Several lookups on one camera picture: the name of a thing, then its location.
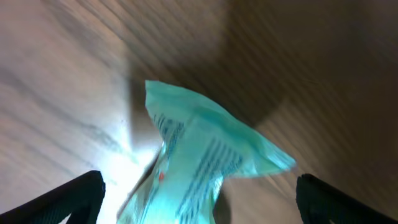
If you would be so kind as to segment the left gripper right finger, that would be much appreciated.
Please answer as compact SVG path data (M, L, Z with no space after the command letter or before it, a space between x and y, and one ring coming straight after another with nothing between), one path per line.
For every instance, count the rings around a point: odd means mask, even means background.
M397 224L311 174L297 178L296 203L304 224Z

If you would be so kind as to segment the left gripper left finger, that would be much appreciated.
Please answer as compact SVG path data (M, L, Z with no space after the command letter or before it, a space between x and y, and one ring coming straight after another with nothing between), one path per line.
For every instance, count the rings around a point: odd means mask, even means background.
M106 192L101 172L91 170L30 202L1 214L1 223L95 224Z

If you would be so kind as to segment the teal white sachet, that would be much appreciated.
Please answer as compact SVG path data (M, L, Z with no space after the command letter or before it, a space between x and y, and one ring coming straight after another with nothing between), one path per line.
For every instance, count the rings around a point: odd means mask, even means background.
M119 223L213 223L225 179L274 175L295 165L270 140L194 91L148 80L146 109L163 145Z

